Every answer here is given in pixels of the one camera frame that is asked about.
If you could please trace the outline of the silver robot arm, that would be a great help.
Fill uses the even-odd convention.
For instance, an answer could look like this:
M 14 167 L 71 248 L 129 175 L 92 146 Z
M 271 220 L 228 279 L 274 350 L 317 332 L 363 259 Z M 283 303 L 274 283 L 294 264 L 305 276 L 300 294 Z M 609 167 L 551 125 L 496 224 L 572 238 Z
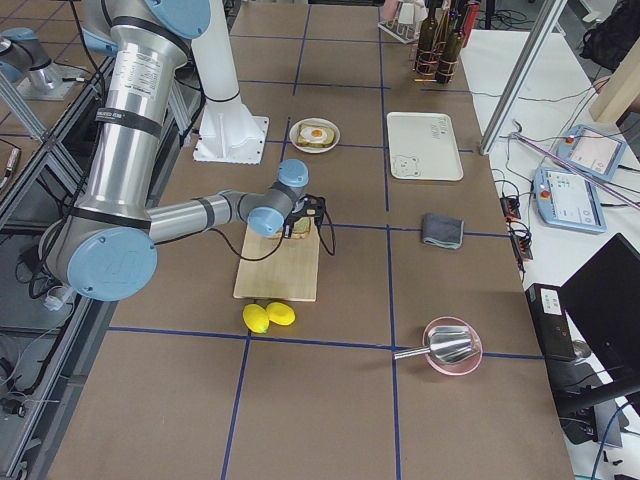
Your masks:
M 283 162 L 263 193 L 227 190 L 182 204 L 147 207 L 175 73 L 199 71 L 206 106 L 195 156 L 256 163 L 268 121 L 243 104 L 223 6 L 218 1 L 90 1 L 83 35 L 115 58 L 87 190 L 50 245 L 49 271 L 77 293 L 118 301 L 142 289 L 157 265 L 158 243 L 243 221 L 274 235 L 297 211 L 306 165 Z
M 1 32 L 1 73 L 23 99 L 66 99 L 75 77 L 65 82 L 63 72 L 30 28 L 16 27 Z

